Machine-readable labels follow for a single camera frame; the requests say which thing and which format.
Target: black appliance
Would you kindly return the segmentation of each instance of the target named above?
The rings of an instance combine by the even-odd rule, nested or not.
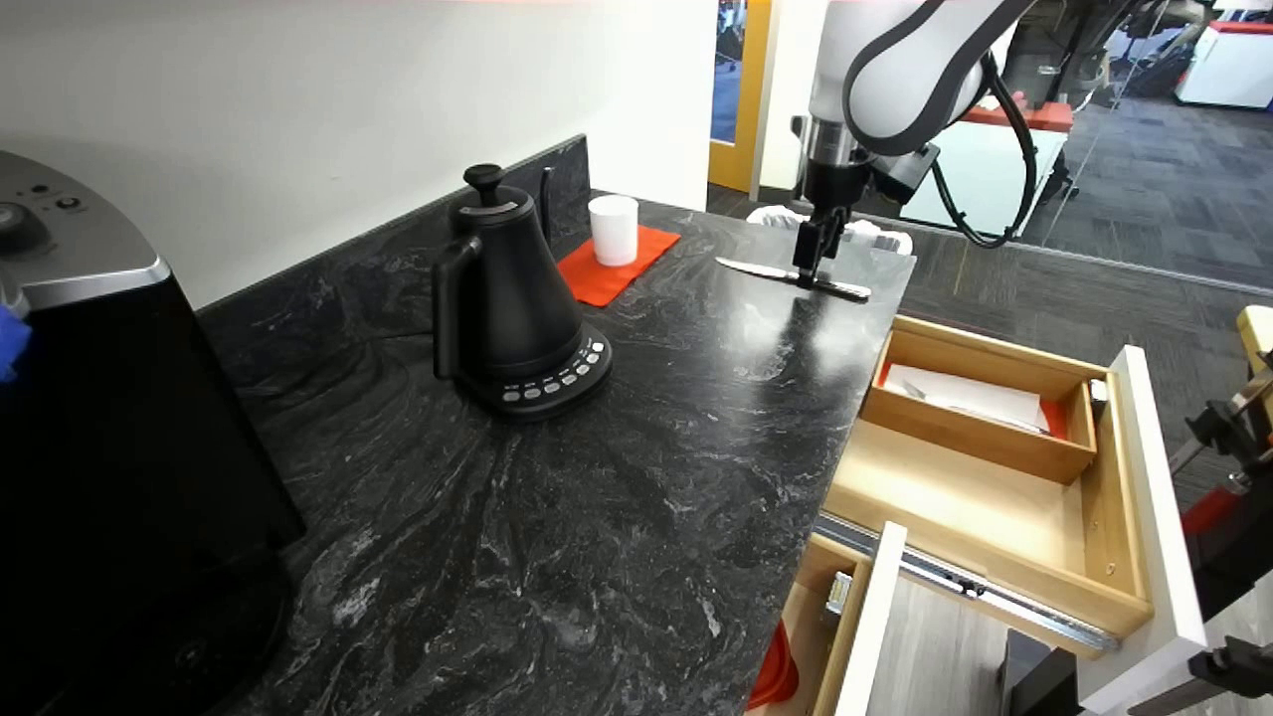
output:
[[[267,668],[301,533],[198,322],[99,196],[0,155],[0,712],[206,712]]]
[[[434,367],[503,419],[546,419],[591,395],[613,345],[581,322],[532,200],[496,163],[464,171],[458,248],[434,268]]]

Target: kettle handle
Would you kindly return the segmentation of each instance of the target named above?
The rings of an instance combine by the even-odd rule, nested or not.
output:
[[[434,261],[434,372],[454,378],[460,367],[460,278],[479,258],[479,237]]]

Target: kettle base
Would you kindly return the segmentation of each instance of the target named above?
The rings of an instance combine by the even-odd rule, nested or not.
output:
[[[503,419],[550,419],[590,396],[605,382],[610,367],[613,342],[602,329],[581,327],[581,345],[561,360],[561,371],[516,382],[481,382],[460,372],[460,388]]]

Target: white paper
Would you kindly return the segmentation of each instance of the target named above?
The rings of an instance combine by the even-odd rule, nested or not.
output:
[[[911,395],[919,402],[969,414],[983,420],[1016,425],[1025,432],[1046,432],[1046,414],[1037,404],[1037,395],[1030,388],[1009,388],[1009,387],[975,382],[957,372],[935,372],[935,371],[899,367],[899,360],[886,371],[883,388]]]

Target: gray floor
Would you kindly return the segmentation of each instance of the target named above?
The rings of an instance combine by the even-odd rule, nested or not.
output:
[[[1082,163],[1073,204],[1049,204],[1025,236],[1004,249],[915,229],[919,272],[908,314],[980,335],[1110,360],[1138,342],[1150,354],[1167,444],[1186,443],[1186,419],[1207,396],[1224,396],[1244,378],[1233,319],[1248,302],[1273,302],[1273,135],[1268,115],[1223,110],[1223,119],[1171,105],[1126,99],[1106,127],[1086,127],[1086,148],[1123,150],[1123,171]],[[1196,127],[1186,139],[1152,127]],[[739,196],[712,191],[720,213],[749,213]],[[1193,505],[1231,463],[1203,456],[1176,480]],[[1212,619],[1223,635],[1273,646],[1273,581]],[[956,600],[908,583],[892,624],[886,664],[871,712],[881,716],[992,716],[999,712],[995,664],[1004,624]],[[1273,695],[1216,695],[1193,716],[1273,712]]]

